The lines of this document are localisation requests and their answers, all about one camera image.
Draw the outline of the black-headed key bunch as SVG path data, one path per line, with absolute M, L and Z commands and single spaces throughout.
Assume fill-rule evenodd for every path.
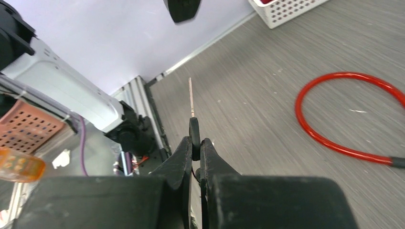
M 189 78 L 189 93 L 190 93 L 190 105 L 191 105 L 191 118 L 189 119 L 189 136 L 192 140 L 192 160 L 200 160 L 200 129 L 198 118 L 195 117 L 194 104 L 193 104 L 193 93 L 192 93 L 192 79 Z

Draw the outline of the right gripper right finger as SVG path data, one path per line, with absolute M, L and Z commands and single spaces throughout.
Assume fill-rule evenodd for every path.
M 241 175 L 201 144 L 205 229 L 356 229 L 340 186 L 325 177 Z

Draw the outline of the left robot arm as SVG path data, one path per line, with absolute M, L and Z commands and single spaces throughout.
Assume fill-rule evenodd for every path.
M 148 117 L 95 86 L 57 56 L 8 3 L 0 3 L 0 74 L 88 120 L 136 157 L 156 147 Z

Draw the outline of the black padlock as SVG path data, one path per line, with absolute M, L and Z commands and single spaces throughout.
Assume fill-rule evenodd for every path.
M 191 20 L 197 14 L 201 0 L 164 0 L 174 23 Z

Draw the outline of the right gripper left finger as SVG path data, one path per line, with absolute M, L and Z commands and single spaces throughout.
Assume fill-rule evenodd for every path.
M 148 175 L 53 177 L 34 189 L 15 229 L 188 229 L 192 140 Z

